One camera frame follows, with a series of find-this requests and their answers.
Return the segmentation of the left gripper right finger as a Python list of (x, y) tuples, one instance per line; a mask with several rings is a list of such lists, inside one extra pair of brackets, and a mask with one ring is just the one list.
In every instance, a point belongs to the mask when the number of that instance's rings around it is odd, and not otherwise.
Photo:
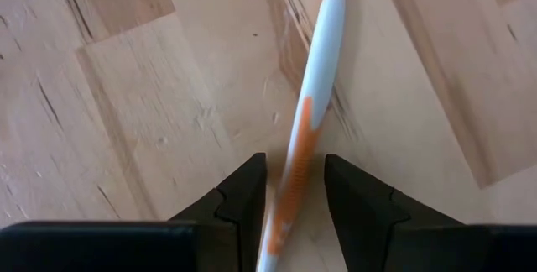
[(349, 272), (537, 272), (537, 225), (459, 222), (336, 154), (324, 183)]

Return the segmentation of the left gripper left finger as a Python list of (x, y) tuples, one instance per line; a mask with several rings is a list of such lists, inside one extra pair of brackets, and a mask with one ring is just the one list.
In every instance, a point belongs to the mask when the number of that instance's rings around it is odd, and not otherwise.
[(0, 272), (255, 272), (266, 182), (256, 153), (169, 220), (1, 228)]

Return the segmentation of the orange and white toothbrush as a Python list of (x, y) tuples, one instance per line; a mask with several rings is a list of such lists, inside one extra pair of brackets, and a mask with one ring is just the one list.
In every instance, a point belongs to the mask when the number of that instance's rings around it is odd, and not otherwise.
[(331, 99), (343, 39), (346, 0), (321, 0), (300, 87), (283, 174), (271, 201), (256, 272), (274, 272), (298, 215), (310, 163)]

